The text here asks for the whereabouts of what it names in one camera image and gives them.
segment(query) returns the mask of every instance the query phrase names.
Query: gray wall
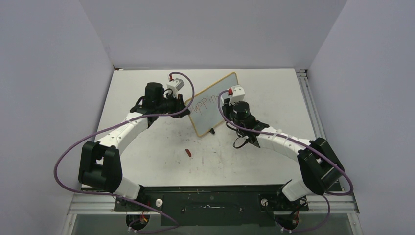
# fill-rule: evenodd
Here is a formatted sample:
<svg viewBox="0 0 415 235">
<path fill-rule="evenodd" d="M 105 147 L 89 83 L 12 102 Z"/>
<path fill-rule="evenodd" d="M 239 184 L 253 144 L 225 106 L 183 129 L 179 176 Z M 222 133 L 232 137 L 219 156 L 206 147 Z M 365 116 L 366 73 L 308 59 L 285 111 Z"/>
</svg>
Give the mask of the gray wall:
<svg viewBox="0 0 415 235">
<path fill-rule="evenodd" d="M 1 234 L 60 234 L 72 193 L 53 166 L 96 130 L 112 65 L 77 0 L 0 3 Z M 77 186 L 80 149 L 59 168 Z"/>
<path fill-rule="evenodd" d="M 349 0 L 309 78 L 365 234 L 415 230 L 415 1 Z"/>
<path fill-rule="evenodd" d="M 308 68 L 346 0 L 80 0 L 118 67 Z"/>
</svg>

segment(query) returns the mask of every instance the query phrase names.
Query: white table surface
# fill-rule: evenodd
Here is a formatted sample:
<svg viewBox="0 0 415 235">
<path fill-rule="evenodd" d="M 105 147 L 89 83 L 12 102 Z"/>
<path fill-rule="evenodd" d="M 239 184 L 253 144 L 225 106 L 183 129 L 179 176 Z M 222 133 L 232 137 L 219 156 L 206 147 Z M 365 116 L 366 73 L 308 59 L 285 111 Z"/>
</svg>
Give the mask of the white table surface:
<svg viewBox="0 0 415 235">
<path fill-rule="evenodd" d="M 290 135 L 315 139 L 294 69 L 118 70 L 114 72 L 98 129 L 120 123 L 144 95 L 146 84 L 159 82 L 165 86 L 172 71 L 186 74 L 196 93 L 236 72 L 252 115 Z M 191 97 L 186 80 L 180 92 L 185 100 Z M 234 149 L 237 136 L 224 124 L 215 132 L 199 138 L 188 117 L 160 117 L 122 153 L 123 175 L 143 186 L 284 184 L 300 176 L 296 162 L 272 150 L 250 144 Z M 191 158 L 185 149 L 190 150 Z"/>
</svg>

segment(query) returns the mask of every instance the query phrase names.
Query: white connector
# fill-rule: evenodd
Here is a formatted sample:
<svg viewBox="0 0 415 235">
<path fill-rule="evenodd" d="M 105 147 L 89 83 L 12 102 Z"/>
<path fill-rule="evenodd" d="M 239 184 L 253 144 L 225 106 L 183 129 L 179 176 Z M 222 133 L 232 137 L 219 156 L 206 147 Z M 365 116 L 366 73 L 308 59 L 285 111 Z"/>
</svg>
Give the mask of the white connector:
<svg viewBox="0 0 415 235">
<path fill-rule="evenodd" d="M 236 104 L 237 102 L 244 100 L 245 90 L 241 87 L 241 85 L 231 87 L 230 92 L 232 97 L 229 104 Z"/>
<path fill-rule="evenodd" d="M 179 97 L 180 89 L 184 86 L 184 81 L 176 78 L 167 83 L 166 86 L 167 89 L 171 89 L 171 91 L 168 91 L 168 94 L 173 94 L 173 97 L 177 98 Z"/>
</svg>

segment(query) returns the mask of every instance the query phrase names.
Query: black joint housing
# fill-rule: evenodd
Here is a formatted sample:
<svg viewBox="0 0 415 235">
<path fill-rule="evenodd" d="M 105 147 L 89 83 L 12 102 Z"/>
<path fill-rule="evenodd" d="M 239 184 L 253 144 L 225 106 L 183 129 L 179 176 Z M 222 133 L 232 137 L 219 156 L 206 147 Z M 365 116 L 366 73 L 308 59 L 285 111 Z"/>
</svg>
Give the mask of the black joint housing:
<svg viewBox="0 0 415 235">
<path fill-rule="evenodd" d="M 315 141 L 310 141 L 310 147 L 325 155 L 341 170 L 345 170 L 327 140 L 317 138 Z M 317 159 L 320 159 L 320 157 L 309 149 L 300 150 L 297 159 L 305 185 L 317 195 L 323 195 L 327 192 L 342 176 L 325 160 L 322 159 L 319 163 Z"/>
<path fill-rule="evenodd" d="M 102 165 L 96 160 L 104 158 Z M 115 192 L 122 180 L 119 151 L 115 146 L 106 147 L 88 141 L 82 147 L 78 181 L 107 192 Z"/>
</svg>

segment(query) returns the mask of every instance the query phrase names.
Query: metal frame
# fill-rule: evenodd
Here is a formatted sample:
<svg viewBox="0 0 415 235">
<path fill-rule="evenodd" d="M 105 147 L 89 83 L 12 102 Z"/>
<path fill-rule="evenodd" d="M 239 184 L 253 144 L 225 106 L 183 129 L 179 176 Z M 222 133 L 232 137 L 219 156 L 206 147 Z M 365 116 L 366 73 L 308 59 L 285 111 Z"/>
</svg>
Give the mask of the metal frame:
<svg viewBox="0 0 415 235">
<path fill-rule="evenodd" d="M 304 98 L 305 106 L 307 107 L 308 115 L 310 116 L 311 124 L 313 126 L 314 134 L 316 137 L 322 137 L 327 139 L 324 134 L 323 125 L 320 120 L 319 113 L 317 112 L 316 104 L 314 103 L 313 96 L 311 94 L 311 89 L 308 85 L 307 70 L 296 70 L 297 79 L 300 84 L 302 96 Z M 350 227 L 354 235 L 363 235 L 362 227 L 359 222 L 359 209 L 357 208 L 356 200 L 353 197 L 354 205 L 356 206 L 355 213 L 347 213 L 349 218 Z"/>
<path fill-rule="evenodd" d="M 311 91 L 308 86 L 308 79 L 306 70 L 296 70 L 297 78 L 299 80 L 299 85 L 303 98 L 308 110 L 310 120 L 312 122 L 313 130 L 316 137 L 325 138 L 324 130 L 322 123 L 320 121 L 319 114 L 314 103 Z M 350 227 L 353 234 L 362 235 L 363 231 L 360 226 L 358 218 L 358 207 L 356 200 L 353 195 L 349 196 L 333 196 L 326 195 L 330 202 L 330 213 L 342 213 L 347 214 L 350 222 Z M 307 196 L 308 211 L 303 211 L 302 213 L 327 213 L 327 204 L 326 201 L 318 195 L 308 195 Z M 65 220 L 65 224 L 62 230 L 62 234 L 70 235 L 74 228 L 76 216 L 78 214 L 140 214 L 141 211 L 135 212 L 117 212 L 114 211 L 114 204 L 116 199 L 111 196 L 101 196 L 101 195 L 87 195 L 76 193 L 71 201 L 69 211 Z M 289 212 L 275 211 L 274 214 L 288 214 Z M 157 214 L 156 212 L 147 212 L 147 214 Z"/>
<path fill-rule="evenodd" d="M 357 205 L 353 196 L 333 196 L 326 195 L 330 201 L 330 213 L 355 214 L 358 213 Z M 307 196 L 308 211 L 301 213 L 321 214 L 327 213 L 326 201 L 318 195 Z M 141 214 L 141 211 L 118 212 L 114 211 L 115 198 L 111 196 L 87 195 L 76 193 L 73 196 L 69 208 L 71 214 Z M 279 211 L 274 214 L 289 214 L 290 212 Z M 146 214 L 158 214 L 156 212 L 146 212 Z"/>
</svg>

